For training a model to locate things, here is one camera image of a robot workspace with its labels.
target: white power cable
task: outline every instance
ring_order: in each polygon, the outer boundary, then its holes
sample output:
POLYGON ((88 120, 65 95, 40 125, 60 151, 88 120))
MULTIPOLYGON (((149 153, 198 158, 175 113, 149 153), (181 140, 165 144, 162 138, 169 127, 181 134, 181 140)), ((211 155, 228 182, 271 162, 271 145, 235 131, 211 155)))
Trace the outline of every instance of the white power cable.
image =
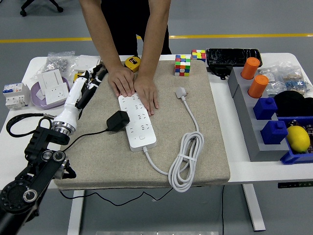
POLYGON ((147 147, 143 147, 143 151, 147 156, 148 161, 152 165, 152 167, 159 173, 168 176, 168 181, 170 185, 177 191, 177 192, 186 192, 192 185, 193 179, 196 173, 196 164, 198 157, 203 149, 204 145, 204 137, 201 132, 199 132, 198 123, 192 114, 191 110, 189 109, 187 102, 185 100, 186 91, 184 88, 178 88, 176 91, 177 98, 181 98, 184 102, 188 113, 190 114, 194 124, 196 126, 196 131, 191 133, 184 134, 181 143, 180 143, 180 151, 174 160, 173 164, 170 167, 169 173, 166 173, 160 170, 151 160, 147 147), (180 175, 187 167, 188 174, 185 179, 183 179, 180 175))

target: hand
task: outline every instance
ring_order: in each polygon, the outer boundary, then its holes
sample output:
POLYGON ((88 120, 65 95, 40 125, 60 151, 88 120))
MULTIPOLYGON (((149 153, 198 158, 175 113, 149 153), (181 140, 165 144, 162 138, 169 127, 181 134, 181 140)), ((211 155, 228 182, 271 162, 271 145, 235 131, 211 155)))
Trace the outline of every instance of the hand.
POLYGON ((108 82, 117 97, 130 97, 135 93, 133 80, 134 73, 129 68, 120 66, 109 71, 108 82))
POLYGON ((148 111, 149 116, 154 115, 154 107, 159 108, 157 100, 157 88, 152 79, 148 77, 137 77, 134 88, 142 104, 148 111))

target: lemon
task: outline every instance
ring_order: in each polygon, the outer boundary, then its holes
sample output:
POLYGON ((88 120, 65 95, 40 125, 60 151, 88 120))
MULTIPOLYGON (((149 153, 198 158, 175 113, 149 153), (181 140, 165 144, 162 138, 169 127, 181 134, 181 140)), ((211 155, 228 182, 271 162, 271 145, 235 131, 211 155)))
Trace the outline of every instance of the lemon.
POLYGON ((290 147, 298 153, 305 152, 310 146, 310 137, 306 130, 302 126, 290 126, 287 130, 290 147))

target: gray floor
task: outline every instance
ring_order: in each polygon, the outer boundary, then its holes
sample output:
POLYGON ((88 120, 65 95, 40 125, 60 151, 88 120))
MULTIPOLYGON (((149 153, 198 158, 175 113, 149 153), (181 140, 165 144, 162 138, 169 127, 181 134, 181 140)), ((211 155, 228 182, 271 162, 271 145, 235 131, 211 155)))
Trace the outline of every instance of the gray floor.
MULTIPOLYGON (((58 13, 47 1, 34 1, 20 16, 23 0, 0 4, 0 40, 31 38, 89 37, 77 0, 57 0, 64 8, 58 13)), ((172 0, 170 35, 313 33, 311 0, 172 0)), ((309 78, 313 52, 312 37, 172 39, 172 53, 188 54, 191 49, 214 47, 257 48, 261 53, 294 54, 309 78)), ((139 54, 142 43, 139 43, 139 54)), ((0 43, 0 87, 20 82, 29 61, 49 52, 75 51, 76 55, 97 55, 92 42, 0 43)), ((8 113, 0 96, 0 124, 8 113)), ((277 183, 255 184, 266 231, 263 235, 312 234, 313 188, 278 189, 277 183)), ((146 190, 155 197, 167 189, 146 190)), ((141 194, 142 189, 98 191, 116 203, 141 194)), ((222 186, 192 188, 187 193, 170 192, 159 202, 148 196, 115 207, 97 196, 85 199, 81 234, 97 231, 219 231, 222 186)), ((71 201, 57 190, 49 191, 41 215, 27 223, 22 235, 67 234, 71 201)), ((240 185, 224 190, 225 234, 249 235, 253 227, 240 185)))

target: power plug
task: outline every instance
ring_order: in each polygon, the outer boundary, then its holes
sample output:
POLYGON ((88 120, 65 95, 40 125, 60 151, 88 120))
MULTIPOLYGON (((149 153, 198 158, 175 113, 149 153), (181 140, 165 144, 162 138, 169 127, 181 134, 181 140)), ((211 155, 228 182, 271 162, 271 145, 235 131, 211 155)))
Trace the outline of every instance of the power plug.
POLYGON ((186 96, 187 92, 184 87, 178 87, 176 90, 176 97, 181 99, 183 96, 186 96))
POLYGON ((108 131, 117 132, 129 123, 129 117, 124 111, 117 111, 107 120, 108 131))

